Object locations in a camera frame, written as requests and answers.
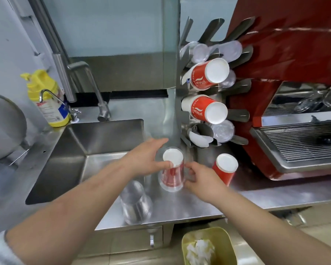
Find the person's right hand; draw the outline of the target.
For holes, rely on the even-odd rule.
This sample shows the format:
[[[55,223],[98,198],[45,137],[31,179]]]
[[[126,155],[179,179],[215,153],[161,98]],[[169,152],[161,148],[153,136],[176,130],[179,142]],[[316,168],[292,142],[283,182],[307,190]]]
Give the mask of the person's right hand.
[[[185,163],[185,167],[192,176],[191,181],[195,182],[195,190],[191,192],[204,202],[216,207],[220,205],[228,188],[216,172],[194,161]]]

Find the person's left hand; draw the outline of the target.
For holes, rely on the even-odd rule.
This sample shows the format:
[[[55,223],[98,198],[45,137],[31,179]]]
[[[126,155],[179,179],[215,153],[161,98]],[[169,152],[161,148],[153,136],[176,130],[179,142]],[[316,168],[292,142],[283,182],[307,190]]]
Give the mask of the person's left hand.
[[[128,175],[135,178],[159,172],[160,170],[154,170],[154,162],[158,150],[166,142],[168,142],[168,138],[150,138],[122,157],[120,162]]]

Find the person's right forearm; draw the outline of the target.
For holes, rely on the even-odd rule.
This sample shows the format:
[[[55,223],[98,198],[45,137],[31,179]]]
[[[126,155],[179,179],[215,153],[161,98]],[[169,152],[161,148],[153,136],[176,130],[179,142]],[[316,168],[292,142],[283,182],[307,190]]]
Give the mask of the person's right forearm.
[[[331,265],[331,247],[260,208],[242,195],[222,189],[205,198],[238,230],[265,265]]]

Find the person's left forearm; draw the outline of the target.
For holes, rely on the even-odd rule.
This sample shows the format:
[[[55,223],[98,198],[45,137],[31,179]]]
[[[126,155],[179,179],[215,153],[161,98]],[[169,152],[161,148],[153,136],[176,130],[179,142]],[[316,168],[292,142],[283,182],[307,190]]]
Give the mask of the person's left forearm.
[[[67,265],[133,177],[127,162],[115,161],[38,210],[6,233],[25,265]]]

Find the stack of white lids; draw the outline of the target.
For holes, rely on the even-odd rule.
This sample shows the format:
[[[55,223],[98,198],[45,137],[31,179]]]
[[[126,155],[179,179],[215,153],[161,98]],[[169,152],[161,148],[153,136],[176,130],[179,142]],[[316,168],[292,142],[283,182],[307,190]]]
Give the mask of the stack of white lids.
[[[194,133],[192,131],[188,134],[190,141],[197,147],[200,148],[207,148],[209,147],[209,144],[213,142],[213,137],[210,136],[204,136],[199,135],[197,133]]]

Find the stack of clear plastic cups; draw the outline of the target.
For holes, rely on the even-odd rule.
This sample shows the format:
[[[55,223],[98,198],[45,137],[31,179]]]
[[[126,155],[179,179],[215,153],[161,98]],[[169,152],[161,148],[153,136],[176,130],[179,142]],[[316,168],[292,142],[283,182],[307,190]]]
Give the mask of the stack of clear plastic cups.
[[[139,181],[130,181],[120,193],[124,220],[128,225],[148,221],[153,211],[153,204]]]
[[[215,49],[218,49],[219,53],[223,55],[221,58],[225,59],[225,61],[228,63],[237,60],[243,52],[242,44],[237,40],[223,44],[216,44],[210,46],[209,49],[211,52]]]
[[[219,143],[230,141],[235,134],[234,124],[229,120],[224,120],[220,124],[209,125],[213,131],[213,138]]]
[[[236,82],[236,74],[233,70],[230,70],[227,78],[218,85],[219,88],[230,88],[235,84],[235,82]]]
[[[180,50],[180,57],[182,57],[186,51],[189,49],[190,60],[188,66],[193,66],[195,64],[205,62],[208,60],[210,55],[210,49],[206,44],[199,43],[197,41],[192,41],[186,44]]]

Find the stainless steel cup dispenser rack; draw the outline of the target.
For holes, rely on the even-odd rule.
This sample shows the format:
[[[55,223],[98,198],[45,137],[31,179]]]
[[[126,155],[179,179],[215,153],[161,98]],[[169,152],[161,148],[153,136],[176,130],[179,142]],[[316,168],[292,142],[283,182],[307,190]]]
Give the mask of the stainless steel cup dispenser rack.
[[[207,46],[214,46],[238,40],[241,36],[248,33],[249,29],[253,26],[255,21],[255,16],[246,18],[241,21],[239,25],[236,26],[234,30],[231,31],[231,33],[225,37],[224,40],[211,41],[212,37],[216,34],[216,32],[225,22],[223,18],[214,19],[209,23],[209,25],[207,26],[207,28],[197,42],[204,43]],[[187,47],[190,42],[186,41],[186,38],[190,32],[192,24],[193,19],[188,17],[185,23],[184,30],[180,33],[181,36],[179,39],[178,49],[180,51],[182,48],[185,48],[185,50],[183,50],[184,53],[182,56],[180,56],[180,53],[177,55],[177,83],[175,88],[175,115],[177,118],[177,126],[178,129],[180,129],[180,138],[189,148],[196,146],[192,142],[190,142],[190,139],[188,138],[188,135],[186,133],[188,129],[186,128],[193,127],[193,124],[197,124],[197,122],[195,123],[194,121],[191,121],[192,116],[190,115],[190,112],[183,111],[181,109],[181,101],[189,94],[190,89],[192,88],[190,86],[190,83],[181,83],[181,76],[185,75],[186,64],[188,64],[188,62],[190,61],[190,49]],[[237,60],[234,60],[229,63],[230,69],[234,69],[235,67],[238,67],[248,62],[251,59],[252,55],[253,45],[250,44],[242,50],[242,53]],[[218,58],[220,56],[221,54],[219,49],[213,49],[211,51],[209,60]],[[251,89],[251,86],[251,79],[243,79],[237,81],[231,88],[228,88],[226,90],[219,90],[219,87],[216,85],[214,86],[214,90],[205,90],[204,93],[210,95],[218,94],[218,96],[221,98],[220,101],[225,102],[228,96],[248,93]],[[246,109],[229,109],[229,120],[246,123],[249,121],[249,117],[250,113]],[[238,145],[248,145],[248,140],[238,135],[234,135],[234,138],[232,138],[230,142],[233,142]]]

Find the olive green waste bin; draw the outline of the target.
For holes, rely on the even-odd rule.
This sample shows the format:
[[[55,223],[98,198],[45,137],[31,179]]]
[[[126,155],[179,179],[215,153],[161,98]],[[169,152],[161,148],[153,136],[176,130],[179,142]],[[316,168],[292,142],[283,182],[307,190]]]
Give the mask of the olive green waste bin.
[[[209,227],[186,233],[181,241],[184,265],[186,246],[195,240],[210,240],[215,246],[215,258],[211,265],[238,265],[229,234],[221,227]]]

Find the stainless steel sink basin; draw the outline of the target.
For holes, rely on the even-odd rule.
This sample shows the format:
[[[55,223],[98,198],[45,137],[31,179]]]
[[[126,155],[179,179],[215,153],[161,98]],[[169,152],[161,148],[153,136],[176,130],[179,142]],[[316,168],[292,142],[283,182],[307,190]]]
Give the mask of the stainless steel sink basin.
[[[97,174],[144,141],[142,119],[69,125],[58,139],[25,204],[48,203]]]

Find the crumpled white tissue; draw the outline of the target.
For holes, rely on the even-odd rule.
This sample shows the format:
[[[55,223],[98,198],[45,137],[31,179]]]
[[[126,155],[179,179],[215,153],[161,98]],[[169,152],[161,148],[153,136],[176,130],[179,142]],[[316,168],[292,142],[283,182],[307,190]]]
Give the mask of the crumpled white tissue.
[[[186,246],[188,265],[211,265],[215,258],[215,246],[210,240],[195,240]]]

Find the stack of red paper cups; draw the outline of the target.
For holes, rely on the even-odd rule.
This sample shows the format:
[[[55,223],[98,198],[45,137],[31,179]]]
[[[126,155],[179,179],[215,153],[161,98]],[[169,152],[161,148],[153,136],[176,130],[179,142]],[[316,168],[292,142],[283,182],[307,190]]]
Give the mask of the stack of red paper cups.
[[[210,124],[221,124],[228,116],[225,104],[206,95],[189,95],[183,98],[181,109],[189,112],[194,119]]]
[[[199,91],[209,89],[223,81],[229,75],[229,63],[223,58],[196,64],[181,78],[181,85],[189,81],[190,85]]]

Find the large steel faucet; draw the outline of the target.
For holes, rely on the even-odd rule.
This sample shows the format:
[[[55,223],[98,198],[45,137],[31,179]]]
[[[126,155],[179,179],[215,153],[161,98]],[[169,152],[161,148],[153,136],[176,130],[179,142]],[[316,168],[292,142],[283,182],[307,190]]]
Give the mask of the large steel faucet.
[[[84,69],[98,100],[99,115],[97,117],[97,120],[100,122],[110,120],[110,109],[107,102],[104,101],[102,98],[101,92],[97,86],[90,66],[84,61],[66,64],[66,62],[63,60],[61,53],[53,53],[52,57],[57,68],[57,73],[59,75],[67,101],[72,103],[77,101],[75,91],[72,88],[72,79],[70,74],[77,71],[78,69]]]

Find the small chrome faucet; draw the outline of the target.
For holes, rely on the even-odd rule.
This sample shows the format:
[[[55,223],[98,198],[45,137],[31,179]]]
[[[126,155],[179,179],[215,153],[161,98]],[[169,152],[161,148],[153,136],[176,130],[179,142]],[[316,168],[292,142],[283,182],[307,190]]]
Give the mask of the small chrome faucet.
[[[55,95],[52,91],[48,90],[48,89],[43,89],[40,92],[40,98],[39,101],[43,102],[44,101],[44,93],[47,92],[49,93],[53,99],[55,99],[56,101],[59,101],[62,103],[62,105],[65,107],[65,110],[68,111],[69,115],[70,115],[70,123],[71,124],[76,124],[79,122],[79,118],[78,118],[78,114],[81,114],[82,112],[78,109],[78,108],[71,108],[69,104],[65,103],[62,99],[58,98],[57,95]]]

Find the metal drip tray grille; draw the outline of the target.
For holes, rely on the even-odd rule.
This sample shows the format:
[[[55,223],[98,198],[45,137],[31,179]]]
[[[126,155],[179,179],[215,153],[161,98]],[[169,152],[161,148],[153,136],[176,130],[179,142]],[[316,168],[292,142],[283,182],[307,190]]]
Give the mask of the metal drip tray grille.
[[[331,121],[251,128],[250,134],[283,174],[331,169]]]

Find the yellow detergent bottle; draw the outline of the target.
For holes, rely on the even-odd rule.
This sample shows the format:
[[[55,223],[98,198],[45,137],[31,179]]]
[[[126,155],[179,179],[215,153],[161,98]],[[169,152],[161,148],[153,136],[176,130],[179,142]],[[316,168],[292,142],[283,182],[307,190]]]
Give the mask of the yellow detergent bottle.
[[[71,120],[65,107],[64,92],[57,82],[45,70],[36,70],[32,74],[22,73],[20,77],[27,81],[27,95],[38,108],[51,127],[66,126]]]

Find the round metal pot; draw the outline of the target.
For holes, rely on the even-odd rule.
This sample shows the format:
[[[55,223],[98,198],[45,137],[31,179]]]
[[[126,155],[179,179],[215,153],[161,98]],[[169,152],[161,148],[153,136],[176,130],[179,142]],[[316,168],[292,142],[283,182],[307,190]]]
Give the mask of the round metal pot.
[[[11,100],[0,95],[0,160],[19,147],[30,148],[26,141],[27,122],[22,110]]]

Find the red espresso machine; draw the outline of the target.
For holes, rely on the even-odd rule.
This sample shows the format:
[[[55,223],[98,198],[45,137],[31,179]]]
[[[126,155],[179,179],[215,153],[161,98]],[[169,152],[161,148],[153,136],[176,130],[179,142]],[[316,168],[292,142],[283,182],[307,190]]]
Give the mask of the red espresso machine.
[[[230,109],[246,109],[246,123],[234,122],[251,162],[271,180],[330,175],[331,169],[283,174],[250,134],[251,128],[331,121],[331,0],[238,0],[229,30],[251,16],[240,38],[253,45],[251,59],[234,68],[251,79],[248,93],[228,97]]]

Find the white sleeve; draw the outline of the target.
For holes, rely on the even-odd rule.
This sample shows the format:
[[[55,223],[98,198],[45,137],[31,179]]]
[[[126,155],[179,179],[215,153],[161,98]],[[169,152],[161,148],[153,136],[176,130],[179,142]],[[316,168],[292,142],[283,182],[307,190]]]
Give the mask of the white sleeve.
[[[0,232],[0,265],[25,265],[9,247],[6,232]]]

